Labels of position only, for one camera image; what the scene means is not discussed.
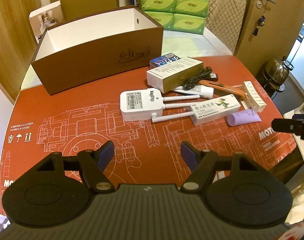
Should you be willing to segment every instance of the chair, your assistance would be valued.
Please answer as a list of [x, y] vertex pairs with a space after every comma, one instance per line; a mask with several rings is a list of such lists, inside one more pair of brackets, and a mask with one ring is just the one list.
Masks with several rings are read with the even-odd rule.
[[210, 0], [205, 25], [233, 53], [241, 31], [246, 0]]

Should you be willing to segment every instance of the orange utility knife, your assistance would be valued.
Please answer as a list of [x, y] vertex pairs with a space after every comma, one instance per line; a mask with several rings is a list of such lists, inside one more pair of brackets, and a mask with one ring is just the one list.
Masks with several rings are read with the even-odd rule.
[[201, 80], [201, 81], [199, 81], [199, 84], [214, 88], [214, 94], [216, 94], [216, 95], [226, 96], [229, 94], [233, 94], [237, 100], [245, 100], [245, 92], [239, 88], [234, 88], [234, 87], [223, 85], [221, 83], [207, 81], [207, 80]]

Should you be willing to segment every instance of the ointment box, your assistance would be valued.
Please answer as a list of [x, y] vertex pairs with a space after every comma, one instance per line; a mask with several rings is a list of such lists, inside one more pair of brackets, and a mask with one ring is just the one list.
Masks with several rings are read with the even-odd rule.
[[241, 105], [234, 95], [196, 102], [190, 106], [195, 114], [191, 116], [194, 125], [200, 125], [239, 111]]
[[148, 70], [147, 81], [148, 85], [166, 93], [181, 86], [185, 80], [199, 75], [202, 70], [202, 61], [185, 57]]

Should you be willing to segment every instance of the gray ribbed panel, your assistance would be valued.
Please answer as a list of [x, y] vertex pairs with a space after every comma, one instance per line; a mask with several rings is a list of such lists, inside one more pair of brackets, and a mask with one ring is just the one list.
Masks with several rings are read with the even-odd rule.
[[97, 195], [78, 218], [52, 228], [12, 224], [0, 239], [11, 240], [274, 240], [287, 228], [241, 229], [212, 215], [196, 195], [174, 185], [120, 185]]

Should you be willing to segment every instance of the wooden door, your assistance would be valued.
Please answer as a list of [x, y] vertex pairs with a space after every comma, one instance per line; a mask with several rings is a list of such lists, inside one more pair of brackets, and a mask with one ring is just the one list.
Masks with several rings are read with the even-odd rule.
[[255, 37], [252, 33], [266, 5], [264, 0], [258, 9], [258, 1], [250, 2], [235, 51], [254, 76], [272, 56], [288, 56], [304, 21], [304, 0], [275, 0], [276, 4], [268, 3], [265, 27]]
[[36, 48], [29, 13], [39, 7], [40, 0], [0, 0], [0, 88], [12, 103]]

